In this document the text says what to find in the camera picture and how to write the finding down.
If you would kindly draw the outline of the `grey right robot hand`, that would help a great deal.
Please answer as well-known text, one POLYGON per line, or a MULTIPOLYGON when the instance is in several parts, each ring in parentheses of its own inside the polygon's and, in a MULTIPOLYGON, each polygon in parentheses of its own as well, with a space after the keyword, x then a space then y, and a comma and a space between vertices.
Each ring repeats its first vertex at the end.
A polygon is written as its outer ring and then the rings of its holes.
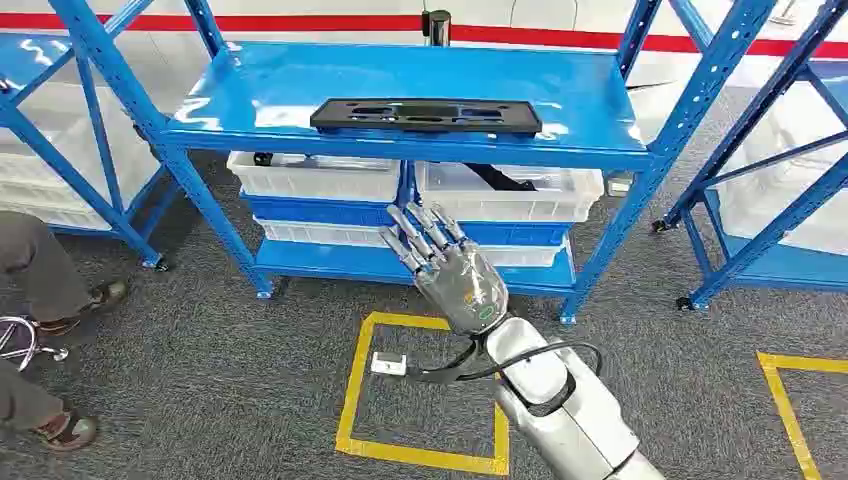
POLYGON ((508 290, 478 245, 440 205, 387 207, 395 222, 380 236, 460 335, 488 332, 508 314, 508 290))

